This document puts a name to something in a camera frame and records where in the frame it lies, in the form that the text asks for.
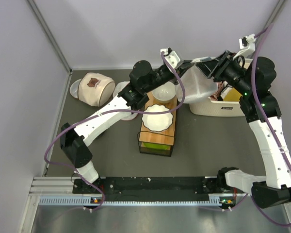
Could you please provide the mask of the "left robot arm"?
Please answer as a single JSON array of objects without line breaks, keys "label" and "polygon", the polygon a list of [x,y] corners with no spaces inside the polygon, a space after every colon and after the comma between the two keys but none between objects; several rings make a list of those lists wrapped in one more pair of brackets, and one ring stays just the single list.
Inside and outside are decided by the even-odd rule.
[{"label": "left robot arm", "polygon": [[85,189],[93,193],[100,188],[99,174],[94,168],[88,145],[129,114],[141,113],[149,100],[150,91],[173,78],[180,79],[183,72],[192,65],[191,61],[181,61],[174,65],[163,57],[163,65],[153,69],[150,62],[138,61],[129,74],[129,83],[110,103],[83,121],[73,126],[65,124],[61,128],[60,148],[71,161],[75,172],[84,180]]}]

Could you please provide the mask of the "white mesh laundry bag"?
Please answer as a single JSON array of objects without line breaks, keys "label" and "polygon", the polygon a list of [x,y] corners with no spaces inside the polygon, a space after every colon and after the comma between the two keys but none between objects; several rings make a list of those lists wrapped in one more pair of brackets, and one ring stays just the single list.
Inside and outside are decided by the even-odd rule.
[{"label": "white mesh laundry bag", "polygon": [[[197,63],[205,58],[209,57],[196,58],[193,62]],[[185,89],[184,103],[186,104],[203,101],[218,90],[217,84],[208,79],[196,64],[189,68],[180,79]]]}]

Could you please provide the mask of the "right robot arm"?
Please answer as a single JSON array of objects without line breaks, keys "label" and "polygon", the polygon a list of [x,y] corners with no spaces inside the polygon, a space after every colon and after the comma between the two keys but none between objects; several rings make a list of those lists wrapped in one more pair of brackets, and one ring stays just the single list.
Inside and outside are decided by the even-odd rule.
[{"label": "right robot arm", "polygon": [[228,192],[236,187],[248,193],[259,208],[291,202],[291,157],[284,138],[279,104],[270,87],[276,78],[275,64],[258,57],[245,68],[245,58],[225,51],[216,58],[196,63],[202,75],[214,82],[227,82],[240,94],[240,109],[254,133],[266,175],[254,176],[239,169],[226,169],[217,187]]}]

